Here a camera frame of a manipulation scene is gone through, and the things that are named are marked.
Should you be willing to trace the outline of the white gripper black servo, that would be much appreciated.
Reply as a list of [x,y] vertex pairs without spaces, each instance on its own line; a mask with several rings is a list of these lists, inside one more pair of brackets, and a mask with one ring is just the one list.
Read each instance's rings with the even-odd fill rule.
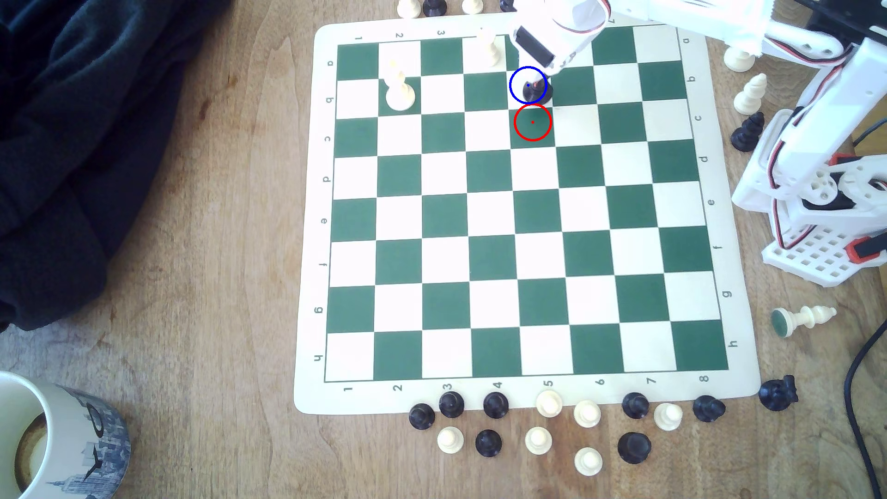
[[608,1],[514,1],[513,42],[521,56],[554,76],[606,27]]

